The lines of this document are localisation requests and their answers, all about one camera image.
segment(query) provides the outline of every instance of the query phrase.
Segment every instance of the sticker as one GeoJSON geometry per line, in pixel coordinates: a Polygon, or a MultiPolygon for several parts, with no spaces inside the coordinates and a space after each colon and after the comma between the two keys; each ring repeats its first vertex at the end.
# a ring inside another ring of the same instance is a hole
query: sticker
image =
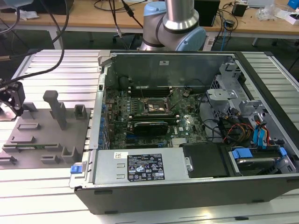
{"type": "Polygon", "coordinates": [[[128,155],[128,180],[165,180],[162,154],[128,155]]]}
{"type": "Polygon", "coordinates": [[[126,159],[127,156],[128,156],[128,152],[120,152],[120,153],[115,152],[114,153],[115,159],[126,159]]]}
{"type": "Polygon", "coordinates": [[[169,65],[169,61],[160,61],[159,65],[169,65]]]}

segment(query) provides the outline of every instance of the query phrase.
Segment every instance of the connector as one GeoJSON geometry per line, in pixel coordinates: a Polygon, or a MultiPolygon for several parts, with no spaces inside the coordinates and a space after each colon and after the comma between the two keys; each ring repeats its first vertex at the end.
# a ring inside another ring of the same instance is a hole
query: connector
{"type": "Polygon", "coordinates": [[[121,0],[122,1],[122,4],[123,4],[123,7],[125,8],[125,10],[127,11],[128,15],[130,17],[134,17],[134,12],[132,11],[132,9],[130,8],[130,6],[124,1],[124,0],[121,0]]]}

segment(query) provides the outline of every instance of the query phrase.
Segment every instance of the blue latch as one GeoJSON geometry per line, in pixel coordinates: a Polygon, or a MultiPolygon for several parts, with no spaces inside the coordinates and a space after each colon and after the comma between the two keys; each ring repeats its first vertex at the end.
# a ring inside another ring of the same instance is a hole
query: blue latch
{"type": "Polygon", "coordinates": [[[253,157],[249,148],[236,148],[234,151],[232,151],[232,154],[235,159],[253,157]]]}
{"type": "Polygon", "coordinates": [[[282,156],[287,155],[285,148],[281,147],[279,150],[282,156]]]}
{"type": "Polygon", "coordinates": [[[71,174],[81,174],[82,166],[71,166],[71,174]]]}

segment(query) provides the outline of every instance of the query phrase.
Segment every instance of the black box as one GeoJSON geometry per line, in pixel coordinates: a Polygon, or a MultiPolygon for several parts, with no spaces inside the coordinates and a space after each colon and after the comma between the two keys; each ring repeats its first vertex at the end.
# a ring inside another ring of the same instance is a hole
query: black box
{"type": "Polygon", "coordinates": [[[242,17],[245,13],[245,10],[247,9],[248,5],[247,4],[239,4],[239,3],[235,3],[233,10],[232,10],[232,14],[234,16],[240,16],[242,17]]]}
{"type": "Polygon", "coordinates": [[[194,9],[199,13],[199,25],[212,27],[215,21],[220,0],[194,0],[194,9]]]}

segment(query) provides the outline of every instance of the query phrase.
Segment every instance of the table surface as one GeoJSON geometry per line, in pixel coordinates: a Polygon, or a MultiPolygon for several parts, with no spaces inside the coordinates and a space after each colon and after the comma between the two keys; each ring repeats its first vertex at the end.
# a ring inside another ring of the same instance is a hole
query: table surface
{"type": "MultiPolygon", "coordinates": [[[[100,11],[93,7],[94,0],[75,0],[74,5],[71,9],[69,26],[72,27],[101,27],[101,28],[112,28],[114,27],[114,21],[110,12],[100,11]]],[[[221,0],[222,6],[231,2],[231,0],[221,0]]],[[[276,0],[277,7],[284,10],[287,8],[288,0],[276,0]]],[[[135,17],[143,23],[143,9],[145,4],[137,4],[132,6],[134,9],[135,17]]],[[[108,9],[108,3],[105,2],[103,7],[108,9]]],[[[122,7],[122,4],[117,2],[116,7],[122,7]]],[[[231,12],[232,7],[228,7],[227,11],[231,12]]],[[[243,17],[238,17],[239,25],[234,32],[241,33],[263,33],[263,34],[285,34],[285,35],[298,35],[299,26],[291,25],[290,23],[277,18],[275,21],[259,21],[256,18],[257,9],[249,8],[246,10],[243,17]]],[[[20,21],[21,25],[44,25],[54,26],[54,23],[48,14],[39,14],[40,18],[28,21],[20,21]]],[[[15,21],[14,14],[0,13],[0,17],[8,23],[15,21]]],[[[224,13],[226,19],[234,20],[229,14],[224,13]]],[[[64,25],[65,16],[55,15],[57,22],[60,25],[64,25]]],[[[130,18],[127,13],[117,13],[117,23],[121,28],[140,28],[138,24],[130,18]]],[[[206,31],[219,31],[221,27],[220,18],[217,16],[213,27],[205,27],[206,31]]]]}

